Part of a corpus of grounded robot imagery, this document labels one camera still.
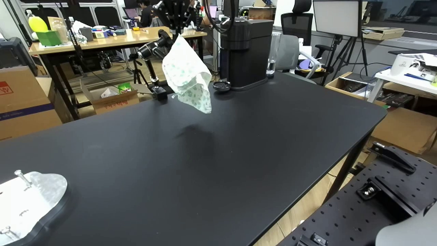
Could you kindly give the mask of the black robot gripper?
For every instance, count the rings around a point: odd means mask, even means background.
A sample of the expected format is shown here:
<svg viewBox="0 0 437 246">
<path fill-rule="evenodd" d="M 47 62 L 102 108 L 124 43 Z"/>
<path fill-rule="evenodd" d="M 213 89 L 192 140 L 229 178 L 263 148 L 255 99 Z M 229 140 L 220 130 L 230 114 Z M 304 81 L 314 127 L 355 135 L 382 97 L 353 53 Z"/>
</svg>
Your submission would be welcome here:
<svg viewBox="0 0 437 246">
<path fill-rule="evenodd" d="M 158 0 L 154 14 L 164 26 L 181 33 L 188 26 L 200 25 L 200 4 L 198 0 Z"/>
</svg>

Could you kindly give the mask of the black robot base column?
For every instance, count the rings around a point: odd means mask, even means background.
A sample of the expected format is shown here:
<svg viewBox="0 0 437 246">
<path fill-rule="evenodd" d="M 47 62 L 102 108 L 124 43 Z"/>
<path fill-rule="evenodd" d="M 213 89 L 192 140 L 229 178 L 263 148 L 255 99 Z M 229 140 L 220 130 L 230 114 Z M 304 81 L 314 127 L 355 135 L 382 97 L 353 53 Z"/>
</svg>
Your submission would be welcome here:
<svg viewBox="0 0 437 246">
<path fill-rule="evenodd" d="M 230 23 L 221 34 L 220 79 L 217 93 L 250 88 L 266 78 L 273 22 L 247 19 L 237 14 L 239 0 L 224 0 L 224 12 Z"/>
</svg>

